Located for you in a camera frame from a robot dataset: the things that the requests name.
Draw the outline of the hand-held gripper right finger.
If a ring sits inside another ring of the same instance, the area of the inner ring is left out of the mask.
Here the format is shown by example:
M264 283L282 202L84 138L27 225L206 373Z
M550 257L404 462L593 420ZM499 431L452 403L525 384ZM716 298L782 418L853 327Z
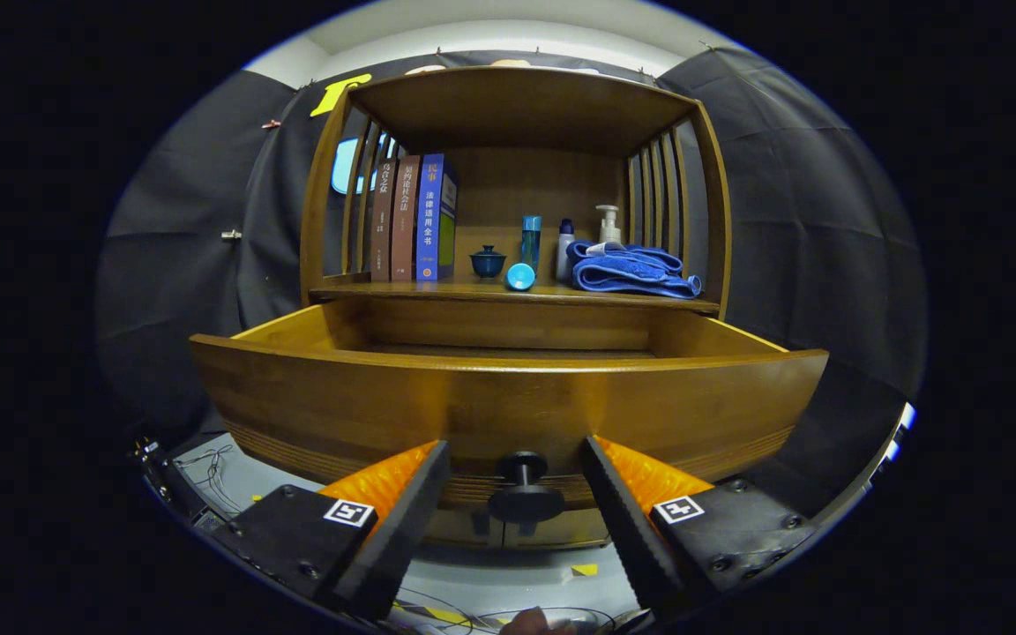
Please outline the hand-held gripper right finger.
M588 437L582 474L641 608L688 617L789 563L818 526L749 480L711 485Z

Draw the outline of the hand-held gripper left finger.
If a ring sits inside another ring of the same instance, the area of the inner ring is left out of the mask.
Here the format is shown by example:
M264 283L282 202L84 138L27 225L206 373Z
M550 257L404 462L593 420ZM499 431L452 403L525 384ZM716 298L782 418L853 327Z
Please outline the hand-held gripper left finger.
M322 490L274 488L211 537L291 594L382 620L449 475L449 444L437 439Z

